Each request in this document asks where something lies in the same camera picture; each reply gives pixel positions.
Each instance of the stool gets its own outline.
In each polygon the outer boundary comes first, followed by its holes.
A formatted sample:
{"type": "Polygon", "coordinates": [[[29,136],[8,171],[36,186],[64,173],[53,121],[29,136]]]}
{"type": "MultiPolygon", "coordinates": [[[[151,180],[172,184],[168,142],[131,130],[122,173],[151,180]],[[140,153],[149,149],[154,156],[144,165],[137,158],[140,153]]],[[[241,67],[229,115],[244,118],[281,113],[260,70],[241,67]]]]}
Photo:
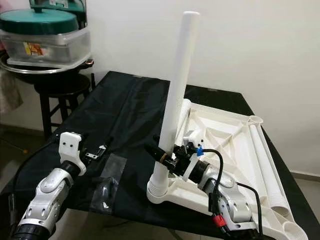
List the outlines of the stool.
{"type": "Polygon", "coordinates": [[[84,75],[75,74],[69,79],[59,79],[57,82],[46,82],[34,85],[34,89],[40,95],[42,123],[45,139],[52,134],[51,127],[59,127],[59,123],[51,122],[51,116],[59,109],[62,121],[68,117],[68,109],[74,111],[78,104],[77,97],[83,94],[84,97],[89,95],[90,80],[84,75]],[[49,98],[58,99],[58,105],[50,111],[49,98]]]}

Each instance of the wall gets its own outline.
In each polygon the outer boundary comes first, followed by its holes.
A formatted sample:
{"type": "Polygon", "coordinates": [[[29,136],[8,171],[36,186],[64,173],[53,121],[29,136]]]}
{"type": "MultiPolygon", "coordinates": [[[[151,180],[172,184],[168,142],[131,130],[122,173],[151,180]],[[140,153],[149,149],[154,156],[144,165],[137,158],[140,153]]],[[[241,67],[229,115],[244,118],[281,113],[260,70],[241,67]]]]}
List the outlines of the wall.
{"type": "Polygon", "coordinates": [[[320,174],[319,1],[94,0],[87,7],[97,79],[109,70],[168,79],[181,14],[199,11],[188,83],[241,92],[288,167],[320,174]]]}

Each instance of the green pot lid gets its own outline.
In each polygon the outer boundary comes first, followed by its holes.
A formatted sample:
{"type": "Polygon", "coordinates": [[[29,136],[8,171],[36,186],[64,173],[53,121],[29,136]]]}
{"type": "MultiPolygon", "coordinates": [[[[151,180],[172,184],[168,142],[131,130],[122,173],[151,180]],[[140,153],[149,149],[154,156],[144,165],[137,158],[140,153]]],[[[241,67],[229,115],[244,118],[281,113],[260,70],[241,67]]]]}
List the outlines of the green pot lid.
{"type": "Polygon", "coordinates": [[[3,31],[25,35],[56,35],[78,30],[76,15],[52,9],[20,9],[0,14],[3,31]]]}

